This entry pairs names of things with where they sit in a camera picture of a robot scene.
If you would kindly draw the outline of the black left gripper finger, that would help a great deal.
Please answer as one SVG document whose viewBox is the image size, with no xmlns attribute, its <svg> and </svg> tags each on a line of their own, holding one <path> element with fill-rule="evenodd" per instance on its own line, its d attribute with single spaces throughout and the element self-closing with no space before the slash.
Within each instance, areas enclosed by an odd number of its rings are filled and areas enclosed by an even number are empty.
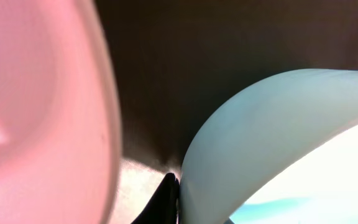
<svg viewBox="0 0 358 224">
<path fill-rule="evenodd" d="M 176 224 L 179 186 L 175 174 L 167 173 L 132 224 Z"/>
</svg>

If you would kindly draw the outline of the light blue bowl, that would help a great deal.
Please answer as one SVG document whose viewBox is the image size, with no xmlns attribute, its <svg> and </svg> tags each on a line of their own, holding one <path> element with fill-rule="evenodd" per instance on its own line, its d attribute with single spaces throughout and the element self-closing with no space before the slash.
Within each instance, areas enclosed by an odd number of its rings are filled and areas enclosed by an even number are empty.
<svg viewBox="0 0 358 224">
<path fill-rule="evenodd" d="M 185 154 L 180 221 L 225 222 L 280 172 L 357 124 L 358 71 L 292 70 L 243 89 Z"/>
</svg>

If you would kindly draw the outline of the pink bowl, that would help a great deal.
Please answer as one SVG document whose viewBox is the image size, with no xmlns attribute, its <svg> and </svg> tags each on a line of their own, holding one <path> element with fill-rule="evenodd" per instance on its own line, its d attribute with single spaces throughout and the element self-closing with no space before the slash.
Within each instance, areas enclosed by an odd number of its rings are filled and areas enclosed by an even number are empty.
<svg viewBox="0 0 358 224">
<path fill-rule="evenodd" d="M 107 223 L 121 120 L 94 1 L 0 1 L 0 223 Z"/>
</svg>

